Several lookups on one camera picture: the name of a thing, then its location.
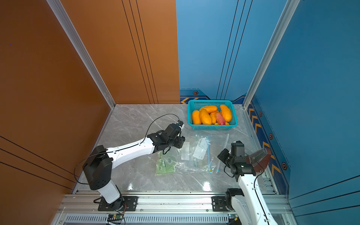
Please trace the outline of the blue zipper clear bag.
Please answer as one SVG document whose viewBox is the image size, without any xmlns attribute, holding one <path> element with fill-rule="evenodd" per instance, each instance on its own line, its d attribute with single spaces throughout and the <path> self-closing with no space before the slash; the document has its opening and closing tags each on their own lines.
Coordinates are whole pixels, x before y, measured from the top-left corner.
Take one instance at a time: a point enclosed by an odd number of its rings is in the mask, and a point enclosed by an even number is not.
<svg viewBox="0 0 360 225">
<path fill-rule="evenodd" d="M 200 138 L 208 137 L 210 140 L 210 146 L 208 151 L 205 154 L 203 160 L 199 160 L 193 158 L 194 148 Z M 205 174 L 216 174 L 219 172 L 220 162 L 217 158 L 217 155 L 227 147 L 229 142 L 228 134 L 207 134 L 204 135 L 194 135 L 191 136 L 186 142 L 190 143 L 190 160 L 182 160 L 181 159 L 181 149 L 178 150 L 179 153 L 179 167 L 182 170 L 187 171 L 189 173 L 205 173 Z"/>
</svg>

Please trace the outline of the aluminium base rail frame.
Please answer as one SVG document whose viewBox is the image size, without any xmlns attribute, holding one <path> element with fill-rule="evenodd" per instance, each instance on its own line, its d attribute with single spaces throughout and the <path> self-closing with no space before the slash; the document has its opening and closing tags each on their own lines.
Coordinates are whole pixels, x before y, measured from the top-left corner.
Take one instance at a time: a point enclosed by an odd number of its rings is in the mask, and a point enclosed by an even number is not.
<svg viewBox="0 0 360 225">
<path fill-rule="evenodd" d="M 66 195 L 52 221 L 54 225 L 107 225 L 109 214 L 121 214 L 123 224 L 233 224 L 233 211 L 213 211 L 212 197 L 223 192 L 125 192 L 123 201 L 109 206 L 93 191 Z M 265 195 L 279 225 L 296 224 L 284 195 Z"/>
</svg>

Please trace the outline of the green circuit board left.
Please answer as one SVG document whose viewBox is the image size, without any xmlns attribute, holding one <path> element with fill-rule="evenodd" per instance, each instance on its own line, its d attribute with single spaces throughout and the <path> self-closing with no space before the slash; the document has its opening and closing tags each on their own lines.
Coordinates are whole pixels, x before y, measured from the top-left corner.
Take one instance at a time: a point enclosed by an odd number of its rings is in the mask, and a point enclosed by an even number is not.
<svg viewBox="0 0 360 225">
<path fill-rule="evenodd" d="M 121 214 L 109 214 L 106 220 L 108 225 L 121 225 L 123 221 L 124 218 Z"/>
</svg>

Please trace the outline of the brown wedge stand clear plate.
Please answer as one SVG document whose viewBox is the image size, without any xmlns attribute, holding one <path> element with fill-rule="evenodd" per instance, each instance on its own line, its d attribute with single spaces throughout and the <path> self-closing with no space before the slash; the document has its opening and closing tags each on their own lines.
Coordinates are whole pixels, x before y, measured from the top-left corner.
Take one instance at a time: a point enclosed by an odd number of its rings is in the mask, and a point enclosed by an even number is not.
<svg viewBox="0 0 360 225">
<path fill-rule="evenodd" d="M 246 156 L 246 162 L 251 164 L 256 173 L 262 173 L 267 168 L 272 152 L 269 148 L 262 148 Z"/>
</svg>

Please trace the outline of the aluminium corner post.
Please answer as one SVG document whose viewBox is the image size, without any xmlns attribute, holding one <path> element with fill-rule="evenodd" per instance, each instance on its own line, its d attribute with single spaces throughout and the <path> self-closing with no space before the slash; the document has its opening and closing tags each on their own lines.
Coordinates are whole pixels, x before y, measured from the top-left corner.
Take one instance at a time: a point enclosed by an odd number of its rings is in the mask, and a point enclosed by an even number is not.
<svg viewBox="0 0 360 225">
<path fill-rule="evenodd" d="M 272 34 L 272 37 L 269 41 L 269 44 L 264 52 L 264 55 L 262 57 L 262 60 L 259 64 L 259 67 L 255 73 L 255 76 L 251 82 L 251 85 L 247 91 L 246 97 L 243 102 L 243 108 L 248 109 L 252 98 L 254 97 L 256 90 L 273 58 L 274 53 L 276 52 L 276 49 L 287 30 L 287 27 L 293 17 L 293 14 L 295 13 L 300 0 L 288 0 L 285 4 L 285 7 L 282 11 L 282 14 L 278 20 L 278 23 L 274 29 L 274 32 Z"/>
<path fill-rule="evenodd" d="M 116 106 L 116 103 L 113 97 L 110 94 L 109 89 L 107 88 L 103 78 L 101 77 L 95 63 L 93 62 L 89 52 L 87 51 L 83 41 L 81 40 L 76 28 L 74 27 L 70 17 L 68 16 L 63 4 L 59 0 L 47 0 L 48 5 L 50 6 L 52 12 L 60 23 L 61 27 L 65 31 L 67 37 L 69 38 L 71 44 L 75 48 L 77 54 L 81 58 L 83 64 L 87 68 L 88 72 L 92 76 L 95 84 L 109 105 L 110 109 L 113 110 Z"/>
</svg>

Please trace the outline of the clear zip-top bag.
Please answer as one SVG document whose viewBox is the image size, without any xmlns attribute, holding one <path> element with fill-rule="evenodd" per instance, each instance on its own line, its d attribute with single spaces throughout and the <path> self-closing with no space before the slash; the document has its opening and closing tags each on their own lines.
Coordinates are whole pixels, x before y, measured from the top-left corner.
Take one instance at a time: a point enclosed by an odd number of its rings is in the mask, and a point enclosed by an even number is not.
<svg viewBox="0 0 360 225">
<path fill-rule="evenodd" d="M 155 174 L 217 174 L 221 165 L 217 155 L 226 147 L 228 139 L 229 135 L 195 135 L 181 149 L 159 153 Z"/>
</svg>

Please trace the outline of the clear labelled zip bag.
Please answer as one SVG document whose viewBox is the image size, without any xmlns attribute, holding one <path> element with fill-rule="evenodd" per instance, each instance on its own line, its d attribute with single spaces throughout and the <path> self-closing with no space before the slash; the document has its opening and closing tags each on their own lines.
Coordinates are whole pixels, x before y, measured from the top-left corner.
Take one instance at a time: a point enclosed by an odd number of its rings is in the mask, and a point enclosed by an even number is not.
<svg viewBox="0 0 360 225">
<path fill-rule="evenodd" d="M 193 158 L 203 160 L 206 152 L 208 151 L 210 146 L 210 140 L 208 137 L 200 138 L 196 143 L 193 152 Z M 181 148 L 181 159 L 182 160 L 190 160 L 190 143 L 185 142 L 183 147 Z"/>
</svg>

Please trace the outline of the teal plastic basket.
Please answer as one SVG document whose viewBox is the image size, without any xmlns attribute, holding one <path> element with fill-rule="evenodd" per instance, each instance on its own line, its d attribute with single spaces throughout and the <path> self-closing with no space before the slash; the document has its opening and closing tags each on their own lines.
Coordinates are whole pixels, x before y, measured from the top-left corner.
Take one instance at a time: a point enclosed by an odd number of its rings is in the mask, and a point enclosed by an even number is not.
<svg viewBox="0 0 360 225">
<path fill-rule="evenodd" d="M 229 100 L 190 100 L 188 102 L 188 124 L 193 130 L 230 130 L 238 126 L 237 116 L 235 112 L 234 105 Z M 232 112 L 232 120 L 226 122 L 226 125 L 218 125 L 215 115 L 221 113 L 220 106 L 226 105 Z M 192 123 L 192 112 L 194 110 L 200 110 L 204 106 L 216 106 L 217 111 L 210 113 L 212 118 L 212 125 L 194 125 Z"/>
</svg>

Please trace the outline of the aluminium corner post right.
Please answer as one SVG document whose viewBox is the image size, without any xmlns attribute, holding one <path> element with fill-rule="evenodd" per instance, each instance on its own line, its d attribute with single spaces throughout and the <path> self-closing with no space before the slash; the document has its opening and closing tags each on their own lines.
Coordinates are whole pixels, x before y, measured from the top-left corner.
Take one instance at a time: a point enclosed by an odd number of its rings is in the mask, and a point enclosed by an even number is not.
<svg viewBox="0 0 360 225">
<path fill-rule="evenodd" d="M 300 0 L 288 0 L 285 4 L 285 7 L 282 11 L 282 14 L 278 20 L 278 23 L 274 29 L 274 32 L 272 34 L 272 37 L 269 41 L 269 44 L 264 52 L 264 55 L 262 57 L 262 60 L 259 64 L 259 67 L 255 73 L 255 76 L 251 82 L 251 85 L 247 91 L 246 97 L 243 102 L 243 108 L 248 109 L 252 98 L 254 97 L 256 90 L 273 58 L 274 53 L 276 52 L 276 49 L 287 30 L 287 27 L 293 17 L 293 14 L 295 13 Z"/>
</svg>

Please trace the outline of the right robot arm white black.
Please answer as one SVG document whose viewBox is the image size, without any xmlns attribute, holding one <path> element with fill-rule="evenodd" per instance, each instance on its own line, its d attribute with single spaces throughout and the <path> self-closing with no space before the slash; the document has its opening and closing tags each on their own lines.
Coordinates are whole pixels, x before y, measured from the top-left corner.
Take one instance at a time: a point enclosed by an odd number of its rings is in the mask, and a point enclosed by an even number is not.
<svg viewBox="0 0 360 225">
<path fill-rule="evenodd" d="M 261 193 L 258 179 L 265 172 L 271 159 L 271 151 L 262 148 L 248 156 L 236 155 L 223 149 L 218 159 L 230 168 L 239 188 L 225 192 L 226 208 L 237 214 L 239 225 L 276 225 L 277 222 Z"/>
</svg>

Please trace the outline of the aluminium corner post left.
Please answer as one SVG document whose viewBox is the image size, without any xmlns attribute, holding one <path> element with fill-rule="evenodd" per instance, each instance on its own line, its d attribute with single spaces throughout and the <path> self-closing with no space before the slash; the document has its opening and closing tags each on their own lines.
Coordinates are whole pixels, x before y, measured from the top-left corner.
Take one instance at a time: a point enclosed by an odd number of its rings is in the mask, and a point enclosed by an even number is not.
<svg viewBox="0 0 360 225">
<path fill-rule="evenodd" d="M 113 97 L 110 94 L 109 89 L 107 88 L 103 78 L 101 77 L 95 63 L 93 62 L 89 52 L 87 51 L 83 41 L 81 40 L 76 28 L 74 27 L 70 17 L 68 16 L 63 4 L 59 0 L 47 0 L 48 5 L 50 6 L 52 12 L 60 23 L 61 27 L 65 31 L 67 37 L 69 38 L 71 44 L 75 48 L 77 54 L 81 58 L 83 64 L 87 68 L 88 72 L 92 76 L 95 84 L 109 105 L 110 109 L 113 110 L 116 106 L 116 103 Z"/>
</svg>

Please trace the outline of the red pink mango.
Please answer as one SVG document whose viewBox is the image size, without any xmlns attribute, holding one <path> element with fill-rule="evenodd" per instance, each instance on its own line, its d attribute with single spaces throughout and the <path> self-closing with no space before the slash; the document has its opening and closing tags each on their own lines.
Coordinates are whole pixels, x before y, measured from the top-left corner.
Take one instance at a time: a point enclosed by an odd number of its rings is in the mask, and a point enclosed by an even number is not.
<svg viewBox="0 0 360 225">
<path fill-rule="evenodd" d="M 226 120 L 224 119 L 224 117 L 222 116 L 221 113 L 217 113 L 217 114 L 215 115 L 215 117 L 216 117 L 216 120 L 217 120 L 217 124 L 218 124 L 218 125 L 226 125 Z"/>
</svg>

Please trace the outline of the orange mango top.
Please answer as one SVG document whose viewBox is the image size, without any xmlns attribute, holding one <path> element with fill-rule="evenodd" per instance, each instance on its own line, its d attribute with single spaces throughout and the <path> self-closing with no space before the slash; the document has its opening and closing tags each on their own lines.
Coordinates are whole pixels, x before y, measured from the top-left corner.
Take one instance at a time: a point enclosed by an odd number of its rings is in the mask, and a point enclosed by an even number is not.
<svg viewBox="0 0 360 225">
<path fill-rule="evenodd" d="M 216 106 L 204 106 L 199 111 L 205 110 L 208 114 L 216 112 L 218 108 Z"/>
</svg>

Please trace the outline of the green printed zip bag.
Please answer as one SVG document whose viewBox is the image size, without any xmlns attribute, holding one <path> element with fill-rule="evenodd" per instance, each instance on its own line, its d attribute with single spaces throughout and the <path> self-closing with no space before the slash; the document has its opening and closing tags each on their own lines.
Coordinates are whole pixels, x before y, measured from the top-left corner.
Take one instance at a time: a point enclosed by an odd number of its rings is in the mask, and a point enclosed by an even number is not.
<svg viewBox="0 0 360 225">
<path fill-rule="evenodd" d="M 170 174 L 176 171 L 178 160 L 172 153 L 159 153 L 159 159 L 156 166 L 156 175 Z"/>
</svg>

